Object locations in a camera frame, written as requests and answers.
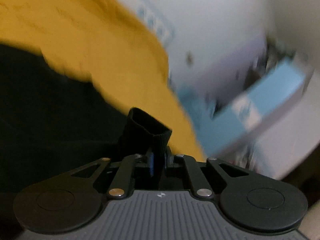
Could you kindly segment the mustard yellow bed quilt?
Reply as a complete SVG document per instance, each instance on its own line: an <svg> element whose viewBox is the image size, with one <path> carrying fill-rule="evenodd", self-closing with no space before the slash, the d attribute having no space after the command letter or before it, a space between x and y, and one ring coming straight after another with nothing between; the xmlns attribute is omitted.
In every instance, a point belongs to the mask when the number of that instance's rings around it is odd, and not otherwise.
<svg viewBox="0 0 320 240"><path fill-rule="evenodd" d="M43 55L60 74L92 81L123 113L144 110L172 129L174 153L205 160L167 85L165 50L117 0L1 0L1 41Z"/></svg>

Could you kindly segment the blue white nightstand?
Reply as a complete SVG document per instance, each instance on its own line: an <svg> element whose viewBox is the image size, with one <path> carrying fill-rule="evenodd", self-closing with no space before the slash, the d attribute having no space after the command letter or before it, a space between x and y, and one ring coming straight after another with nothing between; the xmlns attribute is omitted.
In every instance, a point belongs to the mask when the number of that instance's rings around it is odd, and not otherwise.
<svg viewBox="0 0 320 240"><path fill-rule="evenodd" d="M204 156L217 157L265 176L281 179L305 155L293 153L301 101L313 76L305 57L285 57L233 100L201 94L194 87L177 91L191 118Z"/></svg>

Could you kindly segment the white blue headboard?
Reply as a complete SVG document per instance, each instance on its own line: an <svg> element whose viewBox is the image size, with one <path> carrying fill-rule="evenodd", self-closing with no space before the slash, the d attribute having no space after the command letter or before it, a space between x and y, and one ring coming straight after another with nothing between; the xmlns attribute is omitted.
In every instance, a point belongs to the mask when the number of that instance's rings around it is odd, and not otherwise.
<svg viewBox="0 0 320 240"><path fill-rule="evenodd" d="M168 0L130 0L128 6L165 48L175 45L178 38Z"/></svg>

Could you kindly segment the black garment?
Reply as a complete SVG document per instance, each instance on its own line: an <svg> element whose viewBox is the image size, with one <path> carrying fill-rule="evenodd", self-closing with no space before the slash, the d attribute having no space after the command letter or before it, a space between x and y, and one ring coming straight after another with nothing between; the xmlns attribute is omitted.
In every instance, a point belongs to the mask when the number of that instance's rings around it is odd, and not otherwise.
<svg viewBox="0 0 320 240"><path fill-rule="evenodd" d="M103 157L162 151L171 133L141 109L121 113L43 56L1 45L1 195Z"/></svg>

